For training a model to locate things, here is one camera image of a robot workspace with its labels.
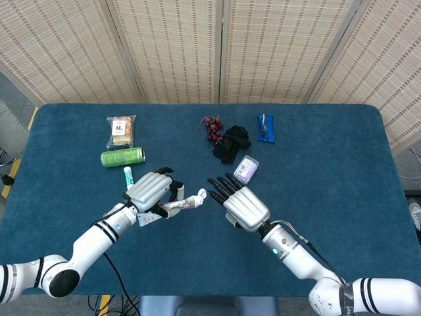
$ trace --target black cable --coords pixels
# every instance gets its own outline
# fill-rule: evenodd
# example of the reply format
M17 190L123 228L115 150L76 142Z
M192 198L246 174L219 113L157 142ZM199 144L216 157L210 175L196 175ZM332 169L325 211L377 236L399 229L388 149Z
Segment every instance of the black cable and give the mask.
M137 305L138 303L140 303L140 300L138 300L137 302L135 302L135 303L134 303L134 305ZM126 311L126 310L124 311L124 312L127 314L127 316L129 316L129 314L128 314L128 313L129 313L129 311L131 311L132 309L133 309L133 306L131 306L131 307L130 307L127 311Z
M121 312L125 312L126 308L129 306L129 301L126 300L123 305L123 295L121 295Z
M98 300L99 300L99 296L97 296L97 301L95 302L95 306L97 305ZM89 308L90 308L92 311L95 311L95 309L94 309L94 308L92 308L92 306L91 306L91 296L90 296L90 295L88 295L88 296L87 296L87 305L89 306Z
M105 259L107 259L107 261L110 263L114 272L116 273L116 276L117 276L118 280L120 281L120 285L123 289L123 292L126 295L127 299L129 300L130 304L135 308L135 310L137 311L137 314L139 314L139 316L141 316L139 309L136 307L136 305L133 304L132 300L129 297L129 294L127 294L126 288L124 287L123 280L121 279L120 273L118 273L116 266L114 265L114 263L112 263L110 257L107 255L106 252L104 253L104 256L105 256Z
M311 242L307 242L306 245L319 257L327 266L332 270L333 273L336 274L336 276L339 278L342 284L345 284L344 279L339 275L339 272L336 271L333 265L329 263L326 259L323 258L323 256L320 254L320 252L317 251L316 247L313 246Z
M104 305L104 307L103 308L101 308L101 309L98 309L97 310L97 312L98 312L98 315L100 314L100 312L102 312L105 308L107 308L110 304L111 304L111 301L112 301L112 299L115 297L115 295L113 295L113 296L111 296L110 297L110 300ZM87 296L87 304L88 304L88 306L89 306L89 308L92 310L92 311L95 311L95 309L94 308L92 308L92 306L91 306L91 301L90 301L90 298L91 298L91 296L90 295L88 295Z
M101 221L103 221L104 219L107 219L107 218L109 218L109 217L111 217L111 216L113 216L114 214L116 214L116 213L118 213L119 211L121 211L123 208L125 208L125 207L127 207L127 206L129 206L129 204L130 204L131 202L130 201L127 201L122 207L120 207L120 208L118 208L118 209L116 209L114 212L112 212L112 213L110 213L110 214L107 214L107 215L105 215L104 217L101 217L100 219L97 219L95 222L93 222L92 224L91 224L91 226L89 226L89 227L92 227L93 225L95 225L96 223L98 223L98 222L101 222Z
M120 297L121 297L121 310L123 310L123 295L121 295ZM121 311L118 311L117 309L112 309L110 311L104 312L103 314L98 313L97 316L106 316L109 313L119 313L120 315L123 315Z

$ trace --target blue carpet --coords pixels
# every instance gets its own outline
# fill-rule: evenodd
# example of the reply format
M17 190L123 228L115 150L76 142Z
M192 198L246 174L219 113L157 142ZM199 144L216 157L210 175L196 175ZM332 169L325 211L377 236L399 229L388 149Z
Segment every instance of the blue carpet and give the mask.
M257 115L274 115L275 144L257 142ZM343 277L407 278L421 283L421 254L379 112L367 105L46 105L0 226L1 264L52 253L66 258L89 224L122 202L122 167L106 169L106 117L133 115L135 146L146 163L135 180L162 166L184 181L186 195L211 188L208 177L233 172L244 155L260 162L250 189L318 248ZM244 126L253 143L233 165L213 157L206 115L225 129ZM170 220L133 227L108 251L131 294L307 296L259 240L234 229L215 201ZM75 294L120 294L102 257Z

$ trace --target dark red grapes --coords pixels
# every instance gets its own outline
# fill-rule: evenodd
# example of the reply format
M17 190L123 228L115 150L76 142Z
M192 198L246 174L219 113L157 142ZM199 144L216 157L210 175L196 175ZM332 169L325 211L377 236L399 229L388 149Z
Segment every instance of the dark red grapes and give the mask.
M214 146L221 144L224 139L224 134L221 131L223 127L221 119L219 117L206 117L205 126L207 131L206 139L212 142Z

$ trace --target green can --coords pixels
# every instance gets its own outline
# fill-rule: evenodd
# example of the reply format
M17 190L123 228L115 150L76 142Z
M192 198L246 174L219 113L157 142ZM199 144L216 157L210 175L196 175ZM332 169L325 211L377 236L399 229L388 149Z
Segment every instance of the green can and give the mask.
M141 147L106 151L101 154L101 163L106 168L144 163L145 160L145 152Z

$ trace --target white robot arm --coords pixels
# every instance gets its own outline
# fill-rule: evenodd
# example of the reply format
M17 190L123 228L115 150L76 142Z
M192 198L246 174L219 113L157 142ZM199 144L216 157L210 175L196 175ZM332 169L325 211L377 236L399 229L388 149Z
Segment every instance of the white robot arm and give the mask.
M236 227L249 232L259 232L266 244L284 265L299 279L312 278L316 285L310 291L309 301L313 310L321 316L351 316L356 312L384 313L402 316L421 315L421 287L415 283L392 278L359 278L353 283L345 283L337 273L323 267L296 241L278 222L269 221L270 212L258 197L243 187L231 174L217 181L208 179L218 193L208 194L226 210L226 218Z
M73 256L67 261L60 255L48 255L38 260L0 269L0 303L11 302L27 288L41 288L53 298L69 295L79 284L85 272L110 248L136 221L137 215L146 211L169 217L169 212L158 204L165 193L184 188L166 172L167 167L149 172L137 181L123 196L125 204L117 204L111 211L81 235L73 244Z

